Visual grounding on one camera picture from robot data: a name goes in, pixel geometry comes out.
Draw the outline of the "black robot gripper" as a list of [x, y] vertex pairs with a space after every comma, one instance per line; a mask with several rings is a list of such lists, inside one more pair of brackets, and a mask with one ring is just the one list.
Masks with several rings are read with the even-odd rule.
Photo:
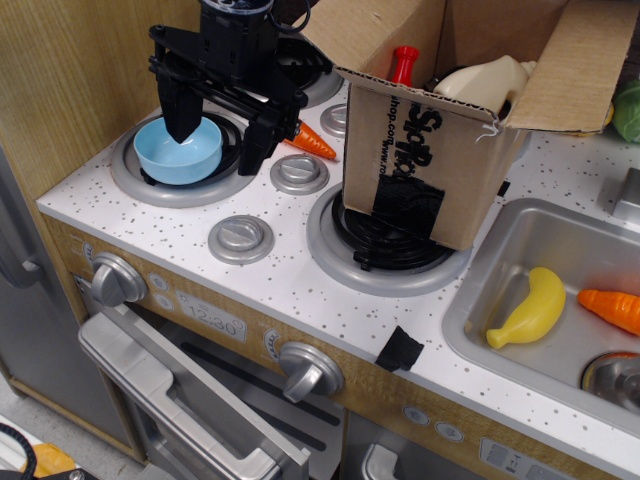
[[177, 143], [200, 126], [203, 99], [234, 113], [258, 113], [249, 121], [238, 174], [255, 176], [263, 161], [299, 130], [299, 111], [308, 104], [301, 88], [276, 61], [282, 35], [308, 24], [280, 22], [278, 1], [202, 1], [197, 32], [156, 25], [150, 71], [157, 77], [165, 127]]

